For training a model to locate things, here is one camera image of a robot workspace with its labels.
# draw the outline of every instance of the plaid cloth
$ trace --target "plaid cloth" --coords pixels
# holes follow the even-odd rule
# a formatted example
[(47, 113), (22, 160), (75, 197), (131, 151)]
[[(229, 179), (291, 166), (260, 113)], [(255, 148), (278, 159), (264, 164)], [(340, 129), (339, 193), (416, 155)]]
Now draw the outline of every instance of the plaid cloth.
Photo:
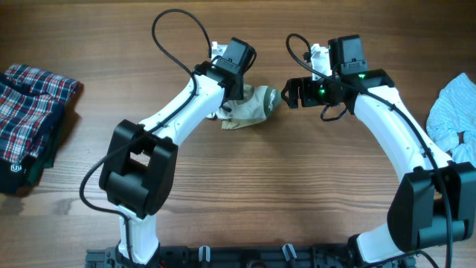
[(0, 83), (0, 158), (15, 164), (41, 155), (80, 83), (18, 64), (5, 74), (11, 84)]

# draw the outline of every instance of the wooden tabletop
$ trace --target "wooden tabletop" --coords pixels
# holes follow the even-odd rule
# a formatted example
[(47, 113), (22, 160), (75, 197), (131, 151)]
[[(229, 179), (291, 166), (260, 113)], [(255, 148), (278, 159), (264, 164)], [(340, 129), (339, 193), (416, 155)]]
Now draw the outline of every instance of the wooden tabletop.
[[(476, 78), (474, 1), (46, 2), (0, 7), (0, 70), (28, 64), (85, 88), (54, 168), (24, 197), (0, 196), (0, 267), (83, 267), (87, 249), (118, 242), (118, 217), (87, 208), (78, 188), (120, 121), (150, 116), (188, 83), (152, 41), (152, 21), (168, 8), (195, 14), (214, 41), (251, 44), (258, 57), (245, 82), (279, 90), (310, 75), (289, 56), (288, 34), (322, 45), (360, 34), (370, 67), (387, 71), (423, 126), (451, 79)], [(205, 38), (186, 16), (165, 16), (157, 34), (189, 68), (207, 59)], [(304, 52), (298, 40), (292, 46)], [(157, 215), (162, 245), (337, 243), (383, 224), (398, 187), (387, 156), (355, 116), (325, 123), (321, 110), (282, 103), (266, 122), (234, 131), (200, 123), (180, 147), (172, 192)], [(108, 206), (98, 174), (86, 196)], [(428, 252), (443, 267), (445, 247)], [(475, 263), (474, 238), (454, 244), (453, 267)]]

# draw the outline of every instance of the wooden table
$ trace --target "wooden table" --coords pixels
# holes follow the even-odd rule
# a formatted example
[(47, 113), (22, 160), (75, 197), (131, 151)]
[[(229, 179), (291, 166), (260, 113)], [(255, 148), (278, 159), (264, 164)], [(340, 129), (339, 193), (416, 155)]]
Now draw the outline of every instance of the wooden table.
[[(476, 78), (474, 2), (46, 2), (0, 7), (0, 69), (24, 63), (74, 77), (85, 90), (54, 168), (25, 197), (0, 197), (2, 267), (82, 267), (86, 249), (119, 240), (118, 218), (86, 208), (78, 188), (121, 120), (148, 117), (188, 82), (152, 41), (152, 21), (168, 8), (194, 13), (212, 40), (235, 36), (253, 45), (258, 57), (245, 82), (277, 89), (310, 75), (288, 55), (288, 34), (320, 44), (360, 34), (370, 67), (388, 72), (422, 125), (452, 78), (463, 71)], [(205, 39), (184, 15), (165, 16), (158, 38), (189, 68), (206, 60)], [(204, 120), (180, 148), (172, 192), (157, 216), (162, 244), (344, 242), (384, 223), (398, 187), (390, 162), (356, 117), (325, 123), (321, 110), (282, 103), (265, 123), (235, 131)], [(108, 205), (97, 178), (86, 195)], [(428, 251), (443, 266), (445, 247)], [(454, 245), (454, 267), (475, 262), (474, 238)]]

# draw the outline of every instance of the light blue cloth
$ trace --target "light blue cloth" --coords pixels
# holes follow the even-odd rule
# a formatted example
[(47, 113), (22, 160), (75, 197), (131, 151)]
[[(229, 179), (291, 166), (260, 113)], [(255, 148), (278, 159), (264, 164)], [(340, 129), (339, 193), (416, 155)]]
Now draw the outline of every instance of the light blue cloth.
[[(456, 163), (476, 167), (476, 85), (465, 73), (454, 78), (441, 92), (426, 121), (428, 136)], [(458, 133), (464, 132), (460, 144)]]

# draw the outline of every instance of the white logo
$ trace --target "white logo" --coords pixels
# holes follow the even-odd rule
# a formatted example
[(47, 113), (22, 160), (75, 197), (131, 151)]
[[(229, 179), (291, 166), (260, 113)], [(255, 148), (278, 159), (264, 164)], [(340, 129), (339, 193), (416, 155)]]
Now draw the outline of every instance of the white logo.
[(22, 169), (21, 165), (11, 165), (10, 170), (13, 172), (19, 172)]

